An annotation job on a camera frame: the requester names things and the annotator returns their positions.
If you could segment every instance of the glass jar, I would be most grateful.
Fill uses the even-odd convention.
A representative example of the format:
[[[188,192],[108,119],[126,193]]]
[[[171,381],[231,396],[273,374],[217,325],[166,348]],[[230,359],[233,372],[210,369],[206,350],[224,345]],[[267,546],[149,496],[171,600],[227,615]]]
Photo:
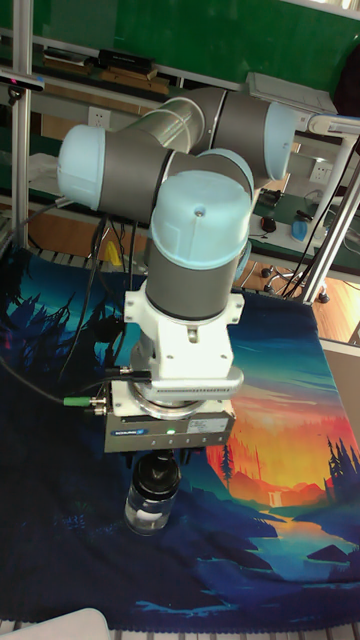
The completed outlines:
[[[171,451],[154,451],[136,463],[125,505],[132,531],[150,536],[165,527],[181,479]]]

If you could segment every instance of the power outlet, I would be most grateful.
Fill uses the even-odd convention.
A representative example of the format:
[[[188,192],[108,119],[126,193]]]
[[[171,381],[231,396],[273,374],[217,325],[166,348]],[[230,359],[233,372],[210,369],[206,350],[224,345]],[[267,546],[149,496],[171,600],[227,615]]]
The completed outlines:
[[[110,129],[111,111],[99,109],[99,107],[89,107],[88,125],[90,127],[101,127]]]
[[[333,165],[330,164],[330,162],[317,160],[311,172],[310,182],[316,182],[317,184],[327,184],[329,182],[332,168]]]

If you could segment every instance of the robotic arm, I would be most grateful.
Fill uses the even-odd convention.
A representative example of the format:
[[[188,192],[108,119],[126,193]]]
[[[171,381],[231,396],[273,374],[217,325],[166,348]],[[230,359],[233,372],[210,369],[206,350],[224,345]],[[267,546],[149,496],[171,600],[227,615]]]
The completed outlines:
[[[243,381],[227,332],[244,306],[232,282],[255,189],[283,177],[295,122],[282,105],[199,89],[123,131],[80,125],[66,136],[64,195],[149,224],[153,240],[148,278],[124,309],[141,329],[130,365],[151,381],[110,385],[105,451],[227,441]]]

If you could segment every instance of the green cable connector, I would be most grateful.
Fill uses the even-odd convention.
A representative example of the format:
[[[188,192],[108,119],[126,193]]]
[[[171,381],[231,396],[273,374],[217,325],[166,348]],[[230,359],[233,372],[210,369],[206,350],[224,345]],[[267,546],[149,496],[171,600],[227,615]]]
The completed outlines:
[[[91,398],[89,396],[79,396],[73,398],[71,396],[64,398],[65,407],[89,407]]]

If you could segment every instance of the printed fabric mat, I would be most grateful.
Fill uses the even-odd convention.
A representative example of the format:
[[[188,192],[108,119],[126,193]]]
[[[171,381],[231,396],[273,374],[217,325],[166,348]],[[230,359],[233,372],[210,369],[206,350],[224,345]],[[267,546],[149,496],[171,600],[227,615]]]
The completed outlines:
[[[0,265],[1,354],[57,395],[104,374],[123,327],[96,277],[57,382],[88,277],[24,250]],[[121,301],[126,276],[106,282]],[[313,313],[244,295],[230,327],[245,383],[229,443],[191,456],[169,523],[150,538],[124,524],[131,471],[103,453],[103,419],[0,367],[0,618],[95,607],[110,628],[198,633],[360,620],[360,455]],[[129,325],[119,364],[138,335]]]

